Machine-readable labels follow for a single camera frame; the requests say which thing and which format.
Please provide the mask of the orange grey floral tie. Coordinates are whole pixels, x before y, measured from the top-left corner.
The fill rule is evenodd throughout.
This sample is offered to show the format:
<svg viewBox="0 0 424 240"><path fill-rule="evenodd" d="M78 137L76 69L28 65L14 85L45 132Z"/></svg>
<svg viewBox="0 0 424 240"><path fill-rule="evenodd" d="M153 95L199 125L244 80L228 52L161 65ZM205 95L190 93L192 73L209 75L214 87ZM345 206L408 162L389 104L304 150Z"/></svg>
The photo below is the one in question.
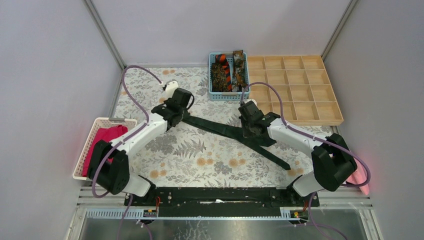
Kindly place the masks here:
<svg viewBox="0 0 424 240"><path fill-rule="evenodd" d="M243 50L233 51L232 91L241 92L248 84L246 80L246 58Z"/></svg>

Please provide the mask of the dark green leaf tie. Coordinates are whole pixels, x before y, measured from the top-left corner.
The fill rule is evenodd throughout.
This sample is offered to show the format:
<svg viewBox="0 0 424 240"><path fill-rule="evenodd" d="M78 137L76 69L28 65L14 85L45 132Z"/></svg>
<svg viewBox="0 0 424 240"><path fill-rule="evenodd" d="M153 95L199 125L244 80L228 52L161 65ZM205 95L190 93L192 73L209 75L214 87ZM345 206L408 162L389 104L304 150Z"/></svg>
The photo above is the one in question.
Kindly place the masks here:
<svg viewBox="0 0 424 240"><path fill-rule="evenodd" d="M284 170L291 169L290 165L286 161L263 148L270 147L277 143L276 140L273 140L268 136L256 135L252 137L244 137L243 129L241 127L222 124L191 115L188 115L182 121L206 132L236 140L251 150L254 150L258 154L262 155L263 157L267 158L271 162L282 167Z"/></svg>

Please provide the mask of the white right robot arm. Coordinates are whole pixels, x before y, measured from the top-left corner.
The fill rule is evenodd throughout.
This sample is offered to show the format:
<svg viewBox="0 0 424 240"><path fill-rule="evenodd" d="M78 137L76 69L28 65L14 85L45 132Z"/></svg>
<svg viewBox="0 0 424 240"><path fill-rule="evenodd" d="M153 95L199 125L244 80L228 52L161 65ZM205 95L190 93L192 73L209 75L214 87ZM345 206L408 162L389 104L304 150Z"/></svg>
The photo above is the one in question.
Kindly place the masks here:
<svg viewBox="0 0 424 240"><path fill-rule="evenodd" d="M243 135L246 138L262 137L283 142L295 148L312 161L312 171L295 179L287 191L287 201L293 206L301 205L307 196L319 190L334 192L358 168L354 158L346 151L344 139L334 133L319 137L289 122L273 112L263 114L253 101L241 103Z"/></svg>

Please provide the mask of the orange black striped tie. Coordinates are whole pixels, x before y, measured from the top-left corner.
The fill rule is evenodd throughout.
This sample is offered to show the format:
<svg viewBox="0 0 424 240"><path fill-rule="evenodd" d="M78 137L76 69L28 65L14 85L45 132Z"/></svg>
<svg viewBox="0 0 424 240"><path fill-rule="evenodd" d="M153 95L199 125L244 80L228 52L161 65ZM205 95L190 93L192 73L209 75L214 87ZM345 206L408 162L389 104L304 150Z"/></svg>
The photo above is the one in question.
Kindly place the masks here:
<svg viewBox="0 0 424 240"><path fill-rule="evenodd" d="M230 64L226 58L225 54L218 54L215 56L215 62L219 63L224 71L225 75L225 84L226 84L226 92L231 92L233 90L232 88L232 82L231 82L231 71L230 71Z"/></svg>

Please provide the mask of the black gold patterned tie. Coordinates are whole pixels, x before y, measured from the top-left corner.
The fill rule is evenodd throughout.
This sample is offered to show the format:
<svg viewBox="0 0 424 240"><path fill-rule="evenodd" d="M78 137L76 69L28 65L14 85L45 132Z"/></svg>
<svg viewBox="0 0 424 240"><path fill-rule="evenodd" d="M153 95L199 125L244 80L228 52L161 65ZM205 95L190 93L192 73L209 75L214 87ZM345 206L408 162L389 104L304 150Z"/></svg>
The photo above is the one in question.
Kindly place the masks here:
<svg viewBox="0 0 424 240"><path fill-rule="evenodd" d="M212 63L210 66L210 78L212 92L227 92L225 73L219 63Z"/></svg>

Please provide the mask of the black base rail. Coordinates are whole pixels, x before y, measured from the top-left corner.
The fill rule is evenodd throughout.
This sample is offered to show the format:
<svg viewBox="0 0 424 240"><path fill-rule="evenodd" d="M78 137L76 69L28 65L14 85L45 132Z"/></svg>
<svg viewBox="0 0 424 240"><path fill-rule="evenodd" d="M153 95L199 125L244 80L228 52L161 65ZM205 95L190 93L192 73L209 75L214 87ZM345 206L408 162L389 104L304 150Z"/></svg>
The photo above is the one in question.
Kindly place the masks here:
<svg viewBox="0 0 424 240"><path fill-rule="evenodd" d="M152 207L159 217L281 217L283 208L319 207L317 196L276 187L157 187L125 206Z"/></svg>

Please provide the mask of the pink cloth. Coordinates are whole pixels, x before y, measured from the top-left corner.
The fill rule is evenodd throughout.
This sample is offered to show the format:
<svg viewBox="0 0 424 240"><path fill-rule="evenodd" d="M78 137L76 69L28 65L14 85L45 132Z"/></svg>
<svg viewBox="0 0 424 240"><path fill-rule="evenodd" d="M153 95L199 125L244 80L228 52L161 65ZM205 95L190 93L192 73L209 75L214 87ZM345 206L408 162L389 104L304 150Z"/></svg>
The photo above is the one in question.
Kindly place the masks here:
<svg viewBox="0 0 424 240"><path fill-rule="evenodd" d="M357 164L357 170L355 170L346 180L346 184L353 184L353 185L359 185L363 183L367 179L366 171L364 167L361 165L361 163L354 159L355 163ZM370 189L369 185L364 185L359 188L363 194L366 196L369 195Z"/></svg>

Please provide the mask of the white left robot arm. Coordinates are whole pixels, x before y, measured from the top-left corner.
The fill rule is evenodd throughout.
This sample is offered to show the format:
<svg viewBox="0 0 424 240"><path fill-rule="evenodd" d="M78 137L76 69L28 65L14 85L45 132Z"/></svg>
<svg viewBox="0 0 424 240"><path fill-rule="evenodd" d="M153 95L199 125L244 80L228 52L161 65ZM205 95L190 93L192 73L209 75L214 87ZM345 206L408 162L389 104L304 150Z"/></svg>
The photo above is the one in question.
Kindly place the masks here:
<svg viewBox="0 0 424 240"><path fill-rule="evenodd" d="M130 159L156 137L178 125L194 102L193 94L176 88L164 103L155 106L146 123L110 141L100 140L93 148L87 177L107 193L135 195L144 206L155 200L153 183L130 171Z"/></svg>

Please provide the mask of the wooden compartment tray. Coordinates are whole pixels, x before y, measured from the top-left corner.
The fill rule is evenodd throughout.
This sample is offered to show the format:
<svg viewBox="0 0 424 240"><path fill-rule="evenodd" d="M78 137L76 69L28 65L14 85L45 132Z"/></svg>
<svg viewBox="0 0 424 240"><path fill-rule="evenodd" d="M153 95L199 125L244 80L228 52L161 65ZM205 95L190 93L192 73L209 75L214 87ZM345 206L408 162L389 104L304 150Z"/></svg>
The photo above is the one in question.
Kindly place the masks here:
<svg viewBox="0 0 424 240"><path fill-rule="evenodd" d="M339 126L343 115L320 55L249 56L249 98L298 126Z"/></svg>

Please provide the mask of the white plastic basket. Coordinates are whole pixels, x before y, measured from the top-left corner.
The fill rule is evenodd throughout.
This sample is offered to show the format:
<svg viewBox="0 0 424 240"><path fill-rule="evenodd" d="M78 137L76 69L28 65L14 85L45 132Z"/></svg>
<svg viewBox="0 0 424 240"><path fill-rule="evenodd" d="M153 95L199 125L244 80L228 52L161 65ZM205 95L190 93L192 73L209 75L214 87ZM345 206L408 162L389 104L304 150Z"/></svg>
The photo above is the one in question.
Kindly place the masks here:
<svg viewBox="0 0 424 240"><path fill-rule="evenodd" d="M73 171L73 179L88 181L87 172L94 145L104 140L106 142L121 137L137 125L136 119L130 118L107 118L98 117L95 119L84 147Z"/></svg>

